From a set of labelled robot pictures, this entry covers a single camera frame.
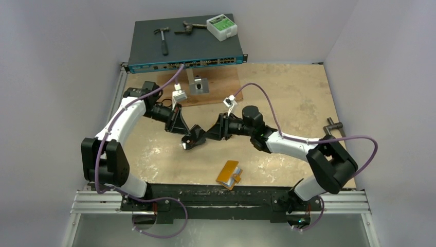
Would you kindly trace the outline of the orange leather card holder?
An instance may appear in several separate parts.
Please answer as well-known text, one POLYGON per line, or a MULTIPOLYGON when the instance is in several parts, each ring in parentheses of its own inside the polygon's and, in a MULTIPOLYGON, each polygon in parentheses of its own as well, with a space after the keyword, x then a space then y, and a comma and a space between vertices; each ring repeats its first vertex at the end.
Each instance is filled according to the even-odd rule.
POLYGON ((243 170, 238 166, 238 161, 228 160, 216 178, 216 182, 232 191, 241 180, 243 170))

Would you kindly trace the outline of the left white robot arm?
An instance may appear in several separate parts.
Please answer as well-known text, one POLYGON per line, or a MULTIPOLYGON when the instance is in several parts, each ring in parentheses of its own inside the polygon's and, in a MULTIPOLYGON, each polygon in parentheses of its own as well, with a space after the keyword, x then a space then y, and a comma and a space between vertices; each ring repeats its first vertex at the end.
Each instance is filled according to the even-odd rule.
POLYGON ((140 210, 153 205, 151 188, 147 182, 134 176, 123 149, 123 144, 141 117, 164 123, 168 133, 181 134, 184 150, 205 143, 204 130, 194 125, 189 128, 181 114, 181 104, 171 107, 159 102, 163 92, 155 82, 146 81, 143 87, 128 88, 121 105, 108 124, 93 138, 81 143, 84 178, 105 186, 113 186, 132 195, 140 210))

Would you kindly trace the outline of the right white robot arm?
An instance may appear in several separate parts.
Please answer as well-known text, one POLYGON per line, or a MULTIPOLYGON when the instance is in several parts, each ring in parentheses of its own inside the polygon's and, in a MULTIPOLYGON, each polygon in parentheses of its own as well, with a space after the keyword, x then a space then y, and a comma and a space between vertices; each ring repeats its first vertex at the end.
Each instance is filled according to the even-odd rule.
POLYGON ((294 209, 302 209, 309 199, 328 192, 337 194, 358 170, 358 165, 331 135, 321 139, 280 134, 268 126, 258 107, 249 105, 242 109, 242 116, 221 113, 216 123, 204 137, 228 140, 233 135, 248 136, 255 149, 266 153, 283 154, 305 161, 313 175, 297 183, 288 196, 294 209))

